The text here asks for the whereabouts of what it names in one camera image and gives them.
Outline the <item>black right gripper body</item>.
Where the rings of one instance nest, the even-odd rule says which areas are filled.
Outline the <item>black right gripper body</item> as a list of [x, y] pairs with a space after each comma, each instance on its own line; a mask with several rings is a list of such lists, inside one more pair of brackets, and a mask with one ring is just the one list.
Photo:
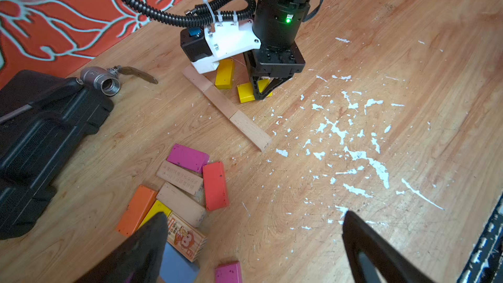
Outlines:
[[270, 46], [252, 49], [243, 53], [256, 100], [264, 100], [280, 85], [301, 73], [305, 60], [296, 43], [290, 48], [277, 49]]

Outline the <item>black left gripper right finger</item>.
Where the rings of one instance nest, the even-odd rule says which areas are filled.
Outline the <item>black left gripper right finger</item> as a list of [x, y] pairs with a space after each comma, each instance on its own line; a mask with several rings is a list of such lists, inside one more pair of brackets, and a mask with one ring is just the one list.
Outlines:
[[343, 243], [355, 282], [432, 282], [353, 211], [344, 218]]

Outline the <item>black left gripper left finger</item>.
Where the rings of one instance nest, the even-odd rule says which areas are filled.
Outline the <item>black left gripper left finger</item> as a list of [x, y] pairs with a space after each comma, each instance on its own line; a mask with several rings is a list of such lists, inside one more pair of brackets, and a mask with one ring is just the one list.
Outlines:
[[159, 212], [77, 282], [156, 282], [167, 237]]

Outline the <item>yellow block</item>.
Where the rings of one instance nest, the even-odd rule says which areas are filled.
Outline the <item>yellow block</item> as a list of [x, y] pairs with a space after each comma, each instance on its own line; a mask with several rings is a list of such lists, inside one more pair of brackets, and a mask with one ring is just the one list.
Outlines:
[[169, 217], [172, 213], [172, 210], [168, 208], [165, 204], [163, 204], [161, 201], [156, 200], [153, 206], [150, 208], [149, 212], [144, 217], [143, 221], [141, 222], [140, 227], [146, 224], [153, 216], [155, 216], [158, 213], [163, 213], [166, 217]]
[[[258, 81], [259, 91], [263, 92], [265, 88], [269, 85], [270, 81], [268, 79], [263, 79]], [[247, 102], [255, 101], [254, 89], [251, 83], [245, 83], [237, 86], [238, 97], [240, 103], [244, 104]]]
[[215, 86], [220, 90], [228, 90], [233, 86], [235, 63], [231, 58], [221, 60], [217, 68]]

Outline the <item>blue block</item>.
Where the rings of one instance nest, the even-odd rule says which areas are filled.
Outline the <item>blue block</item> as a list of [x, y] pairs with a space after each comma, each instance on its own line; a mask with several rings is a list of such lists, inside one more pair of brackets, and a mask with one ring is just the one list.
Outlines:
[[171, 244], [166, 243], [162, 255], [160, 277], [165, 283], [192, 283], [199, 274], [199, 267], [182, 256]]

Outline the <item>natural wooden block angled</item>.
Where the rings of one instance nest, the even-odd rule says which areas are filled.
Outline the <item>natural wooden block angled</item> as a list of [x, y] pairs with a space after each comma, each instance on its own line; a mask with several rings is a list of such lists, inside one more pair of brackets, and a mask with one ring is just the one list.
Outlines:
[[237, 111], [229, 119], [261, 152], [265, 152], [272, 138], [242, 111]]

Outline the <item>red block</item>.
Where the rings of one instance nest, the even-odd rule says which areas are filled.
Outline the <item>red block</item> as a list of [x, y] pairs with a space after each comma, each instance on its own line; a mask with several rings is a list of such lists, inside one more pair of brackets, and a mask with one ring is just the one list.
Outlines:
[[224, 164], [215, 162], [203, 166], [206, 209], [215, 211], [230, 205]]

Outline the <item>magenta block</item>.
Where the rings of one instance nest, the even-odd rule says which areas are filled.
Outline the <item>magenta block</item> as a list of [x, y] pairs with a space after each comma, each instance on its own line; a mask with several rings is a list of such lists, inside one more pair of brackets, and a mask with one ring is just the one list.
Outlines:
[[215, 269], [216, 283], [243, 283], [240, 262], [220, 265]]
[[208, 154], [180, 144], [175, 144], [166, 158], [174, 165], [199, 174], [202, 174], [203, 166], [208, 164], [209, 159]]

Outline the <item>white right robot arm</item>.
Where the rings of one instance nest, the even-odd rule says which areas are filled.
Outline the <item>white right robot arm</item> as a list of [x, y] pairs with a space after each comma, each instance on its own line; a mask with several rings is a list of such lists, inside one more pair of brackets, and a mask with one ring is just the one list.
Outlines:
[[311, 9], [310, 0], [258, 0], [253, 33], [261, 46], [244, 52], [244, 60], [257, 100], [302, 72], [305, 60], [295, 42], [302, 23], [312, 19], [319, 9]]

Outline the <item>printed wooden block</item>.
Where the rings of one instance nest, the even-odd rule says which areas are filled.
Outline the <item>printed wooden block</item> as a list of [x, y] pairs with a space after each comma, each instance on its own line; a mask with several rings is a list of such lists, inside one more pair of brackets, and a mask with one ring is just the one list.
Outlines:
[[195, 262], [206, 244], [207, 237], [174, 212], [168, 217], [167, 226], [167, 243], [190, 262]]

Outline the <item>orange block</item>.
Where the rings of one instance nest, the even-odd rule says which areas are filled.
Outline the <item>orange block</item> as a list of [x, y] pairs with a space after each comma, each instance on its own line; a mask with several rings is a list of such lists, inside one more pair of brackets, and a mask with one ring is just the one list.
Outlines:
[[123, 236], [131, 236], [140, 227], [141, 222], [153, 206], [156, 196], [155, 190], [140, 185], [128, 203], [116, 230]]

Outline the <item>pale wooden block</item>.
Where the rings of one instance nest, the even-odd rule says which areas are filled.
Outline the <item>pale wooden block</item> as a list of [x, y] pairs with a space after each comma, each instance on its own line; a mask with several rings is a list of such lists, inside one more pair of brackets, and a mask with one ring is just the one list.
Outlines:
[[193, 227], [200, 227], [206, 217], [206, 209], [199, 203], [188, 197], [171, 183], [164, 183], [157, 200], [170, 208], [175, 214], [184, 219]]

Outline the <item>engraved wooden block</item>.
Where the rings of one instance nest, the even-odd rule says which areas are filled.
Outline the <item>engraved wooden block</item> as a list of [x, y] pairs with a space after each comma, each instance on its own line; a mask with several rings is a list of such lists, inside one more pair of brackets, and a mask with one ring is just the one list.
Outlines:
[[164, 161], [156, 176], [171, 183], [191, 195], [196, 195], [203, 187], [203, 179], [171, 162]]

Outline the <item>metal ball valve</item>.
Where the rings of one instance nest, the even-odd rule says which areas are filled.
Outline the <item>metal ball valve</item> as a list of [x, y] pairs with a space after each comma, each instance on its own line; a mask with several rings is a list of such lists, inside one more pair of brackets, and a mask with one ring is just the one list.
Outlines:
[[80, 79], [104, 95], [112, 97], [117, 95], [121, 89], [120, 75], [133, 75], [140, 79], [157, 85], [158, 81], [149, 73], [127, 66], [115, 66], [104, 69], [101, 67], [87, 67], [81, 70]]

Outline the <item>black plastic tool case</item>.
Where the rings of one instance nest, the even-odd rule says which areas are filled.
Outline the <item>black plastic tool case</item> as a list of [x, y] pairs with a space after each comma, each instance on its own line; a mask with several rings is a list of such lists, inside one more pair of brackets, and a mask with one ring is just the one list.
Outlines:
[[34, 228], [56, 195], [53, 179], [113, 108], [75, 77], [25, 69], [1, 89], [1, 239]]

